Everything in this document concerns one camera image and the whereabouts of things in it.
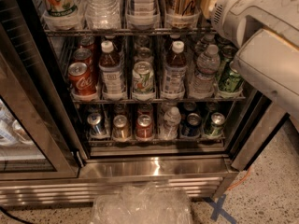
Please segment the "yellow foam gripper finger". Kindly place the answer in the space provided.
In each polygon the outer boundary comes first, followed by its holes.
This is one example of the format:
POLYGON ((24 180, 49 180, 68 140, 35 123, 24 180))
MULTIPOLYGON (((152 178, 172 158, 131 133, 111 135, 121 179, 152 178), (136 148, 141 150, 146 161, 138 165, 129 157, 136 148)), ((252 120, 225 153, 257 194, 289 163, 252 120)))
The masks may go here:
POLYGON ((211 12, 218 0, 201 0, 200 8, 203 16, 209 20, 211 18, 211 12))

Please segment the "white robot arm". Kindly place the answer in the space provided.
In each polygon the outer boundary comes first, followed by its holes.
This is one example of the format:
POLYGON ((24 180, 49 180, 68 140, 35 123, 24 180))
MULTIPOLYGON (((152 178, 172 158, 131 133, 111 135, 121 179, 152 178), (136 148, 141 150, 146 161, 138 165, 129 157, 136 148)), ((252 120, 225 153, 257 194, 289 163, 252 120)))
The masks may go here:
POLYGON ((238 48, 233 68, 299 119, 299 0, 201 0, 200 8, 238 48))

